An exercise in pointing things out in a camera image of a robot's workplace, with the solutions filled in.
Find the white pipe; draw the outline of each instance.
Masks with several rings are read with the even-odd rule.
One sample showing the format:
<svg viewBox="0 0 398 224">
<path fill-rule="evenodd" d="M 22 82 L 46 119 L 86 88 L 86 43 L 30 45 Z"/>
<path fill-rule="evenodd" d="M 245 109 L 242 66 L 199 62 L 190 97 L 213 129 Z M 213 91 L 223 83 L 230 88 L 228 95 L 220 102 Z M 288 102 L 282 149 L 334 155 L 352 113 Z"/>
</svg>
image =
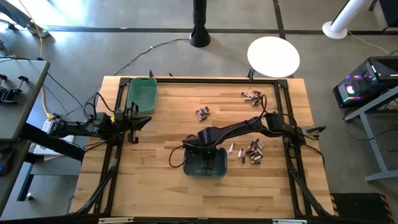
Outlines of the white pipe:
<svg viewBox="0 0 398 224">
<path fill-rule="evenodd" d="M 347 36 L 347 26 L 355 18 L 367 0 L 349 0 L 334 21 L 326 22 L 322 30 L 332 39 L 343 39 Z"/>
</svg>

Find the black pole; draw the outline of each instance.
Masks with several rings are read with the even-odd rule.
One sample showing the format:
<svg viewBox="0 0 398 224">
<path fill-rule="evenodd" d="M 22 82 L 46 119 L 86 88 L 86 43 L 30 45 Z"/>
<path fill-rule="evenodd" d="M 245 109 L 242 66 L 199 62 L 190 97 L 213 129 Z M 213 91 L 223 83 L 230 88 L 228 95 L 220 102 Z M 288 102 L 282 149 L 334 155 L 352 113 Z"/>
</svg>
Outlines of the black pole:
<svg viewBox="0 0 398 224">
<path fill-rule="evenodd" d="M 207 0 L 193 0 L 193 31 L 189 42 L 194 47 L 206 47 L 210 44 L 210 35 L 206 30 Z"/>
</svg>

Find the green bin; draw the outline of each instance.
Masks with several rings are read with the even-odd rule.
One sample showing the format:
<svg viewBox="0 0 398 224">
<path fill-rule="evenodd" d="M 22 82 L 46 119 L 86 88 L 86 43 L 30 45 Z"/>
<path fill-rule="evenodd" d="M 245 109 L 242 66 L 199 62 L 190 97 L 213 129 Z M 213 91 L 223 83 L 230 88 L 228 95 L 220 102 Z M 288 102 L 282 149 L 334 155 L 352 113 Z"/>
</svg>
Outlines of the green bin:
<svg viewBox="0 0 398 224">
<path fill-rule="evenodd" d="M 155 111 L 157 82 L 155 78 L 134 78 L 130 82 L 127 106 L 131 102 L 138 105 L 140 114 L 152 114 Z"/>
</svg>

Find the desk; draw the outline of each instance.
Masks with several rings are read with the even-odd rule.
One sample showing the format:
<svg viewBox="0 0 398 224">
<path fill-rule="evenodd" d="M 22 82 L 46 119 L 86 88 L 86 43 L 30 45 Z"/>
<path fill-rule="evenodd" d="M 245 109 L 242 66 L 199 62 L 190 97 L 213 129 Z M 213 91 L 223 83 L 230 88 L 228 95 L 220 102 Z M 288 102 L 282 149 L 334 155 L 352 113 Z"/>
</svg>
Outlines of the desk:
<svg viewBox="0 0 398 224">
<path fill-rule="evenodd" d="M 114 107 L 119 79 L 104 77 L 101 94 L 110 108 Z M 291 79 L 288 83 L 298 125 L 313 125 L 304 81 Z M 112 216 L 293 218 L 281 138 L 266 138 L 259 133 L 251 133 L 225 141 L 221 146 L 226 149 L 232 142 L 236 147 L 229 155 L 227 176 L 222 179 L 188 177 L 182 168 L 169 167 L 171 150 L 181 145 L 188 134 L 196 134 L 207 126 L 222 127 L 258 116 L 261 107 L 245 103 L 241 96 L 242 91 L 251 90 L 267 95 L 267 111 L 277 109 L 274 87 L 270 85 L 158 83 L 157 105 L 152 121 L 137 132 L 140 143 L 133 145 L 125 140 Z M 199 122 L 195 114 L 201 106 L 208 106 L 212 112 L 203 122 Z M 101 101 L 97 111 L 110 114 Z M 247 161 L 242 164 L 238 159 L 239 149 L 246 148 L 257 138 L 265 145 L 261 165 L 252 165 Z M 318 147 L 315 141 L 307 143 Z M 71 212 L 78 210 L 98 185 L 105 148 L 100 146 L 85 154 Z M 181 163 L 182 158 L 183 150 L 177 150 L 172 162 Z M 308 188 L 324 209 L 333 213 L 321 157 L 302 147 L 302 159 Z M 104 208 L 107 196 L 105 189 L 101 208 Z M 299 200 L 303 210 L 302 197 Z"/>
</svg>

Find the round lamp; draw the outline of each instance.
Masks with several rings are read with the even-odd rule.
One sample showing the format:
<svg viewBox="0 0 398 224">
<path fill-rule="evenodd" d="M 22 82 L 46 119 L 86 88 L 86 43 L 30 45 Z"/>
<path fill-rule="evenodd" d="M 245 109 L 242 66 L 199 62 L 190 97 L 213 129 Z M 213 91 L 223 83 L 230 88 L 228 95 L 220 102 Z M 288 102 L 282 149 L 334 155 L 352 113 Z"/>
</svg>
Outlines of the round lamp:
<svg viewBox="0 0 398 224">
<path fill-rule="evenodd" d="M 300 65 L 296 48 L 278 37 L 261 37 L 251 43 L 248 60 L 255 71 L 274 78 L 287 77 Z"/>
</svg>

